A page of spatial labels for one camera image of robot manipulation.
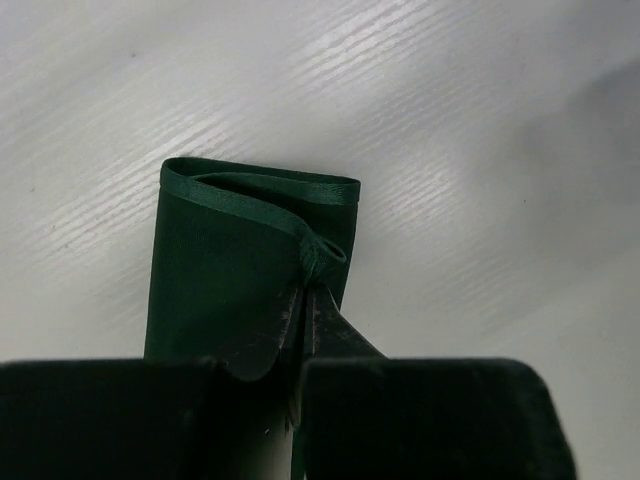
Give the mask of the dark green cloth napkin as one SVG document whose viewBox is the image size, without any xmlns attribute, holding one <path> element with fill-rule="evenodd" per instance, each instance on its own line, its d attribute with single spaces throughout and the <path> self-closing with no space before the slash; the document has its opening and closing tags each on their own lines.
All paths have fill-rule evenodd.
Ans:
<svg viewBox="0 0 640 480">
<path fill-rule="evenodd" d="M 320 283 L 341 302 L 361 184 L 309 172 L 167 159 L 152 255 L 144 355 L 222 357 L 266 336 L 289 286 Z"/>
</svg>

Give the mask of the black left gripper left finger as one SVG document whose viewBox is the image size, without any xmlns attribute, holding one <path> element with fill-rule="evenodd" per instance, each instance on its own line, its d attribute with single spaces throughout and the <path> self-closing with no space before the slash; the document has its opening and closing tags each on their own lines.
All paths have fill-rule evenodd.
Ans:
<svg viewBox="0 0 640 480">
<path fill-rule="evenodd" d="M 1 367 L 5 479 L 285 479 L 305 293 L 286 288 L 214 356 Z"/>
</svg>

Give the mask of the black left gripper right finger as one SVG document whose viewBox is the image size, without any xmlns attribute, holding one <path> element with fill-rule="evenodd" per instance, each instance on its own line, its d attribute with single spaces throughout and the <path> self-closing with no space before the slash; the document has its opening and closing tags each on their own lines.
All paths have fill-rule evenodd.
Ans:
<svg viewBox="0 0 640 480">
<path fill-rule="evenodd" d="M 387 358 L 307 292 L 299 427 L 304 479 L 574 479 L 550 391 L 509 358 Z"/>
</svg>

